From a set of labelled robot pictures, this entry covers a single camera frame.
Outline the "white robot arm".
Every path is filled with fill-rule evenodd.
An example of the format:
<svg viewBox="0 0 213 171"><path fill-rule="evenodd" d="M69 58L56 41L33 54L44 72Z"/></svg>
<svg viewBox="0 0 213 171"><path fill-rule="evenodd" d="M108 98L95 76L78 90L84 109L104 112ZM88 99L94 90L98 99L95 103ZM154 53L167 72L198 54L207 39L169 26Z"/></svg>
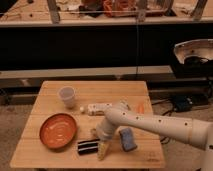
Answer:
<svg viewBox="0 0 213 171"><path fill-rule="evenodd" d="M104 110L96 131L102 141L111 140L120 126L131 126L166 136L205 151L201 171L213 171L213 122L191 118L138 114L118 102Z"/></svg>

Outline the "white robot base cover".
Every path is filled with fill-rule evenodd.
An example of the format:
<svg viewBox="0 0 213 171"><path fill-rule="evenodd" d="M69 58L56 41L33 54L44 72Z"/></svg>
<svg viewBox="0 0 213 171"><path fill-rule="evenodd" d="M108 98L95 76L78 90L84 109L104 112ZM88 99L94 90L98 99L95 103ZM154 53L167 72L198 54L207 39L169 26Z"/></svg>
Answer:
<svg viewBox="0 0 213 171"><path fill-rule="evenodd" d="M174 46L173 52L180 64L184 64L191 57L198 57L207 62L213 60L213 39L181 42Z"/></svg>

